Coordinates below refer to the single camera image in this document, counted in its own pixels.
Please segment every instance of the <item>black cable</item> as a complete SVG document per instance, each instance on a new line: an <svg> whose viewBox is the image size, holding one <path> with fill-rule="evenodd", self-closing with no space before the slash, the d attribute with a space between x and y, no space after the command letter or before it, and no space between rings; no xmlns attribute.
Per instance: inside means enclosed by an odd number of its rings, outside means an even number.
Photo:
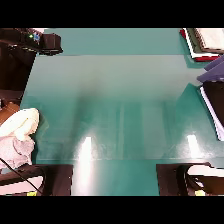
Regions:
<svg viewBox="0 0 224 224"><path fill-rule="evenodd" d="M37 189L29 180L24 178L20 173L18 173L16 170L14 170L5 160L0 158L0 160L14 173L16 173L18 176L20 176L24 181L28 182L33 188L35 188L41 195L43 194L39 189Z"/></svg>

